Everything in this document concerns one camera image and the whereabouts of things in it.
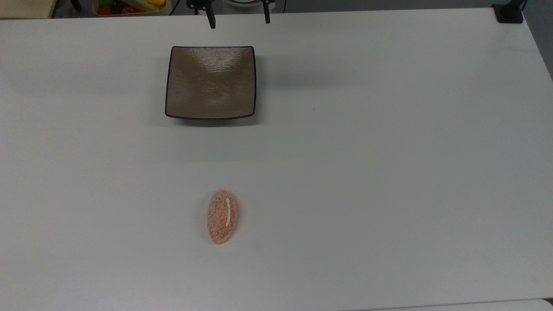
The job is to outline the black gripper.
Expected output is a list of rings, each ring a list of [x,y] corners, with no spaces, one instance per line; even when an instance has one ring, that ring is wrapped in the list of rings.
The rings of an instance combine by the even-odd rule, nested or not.
[[[206,10],[206,16],[209,20],[211,29],[216,28],[216,18],[211,8],[215,0],[187,0],[186,6],[190,9]],[[263,5],[264,19],[266,24],[270,24],[270,10],[275,7],[275,0],[223,0],[225,4],[238,7],[250,7]]]

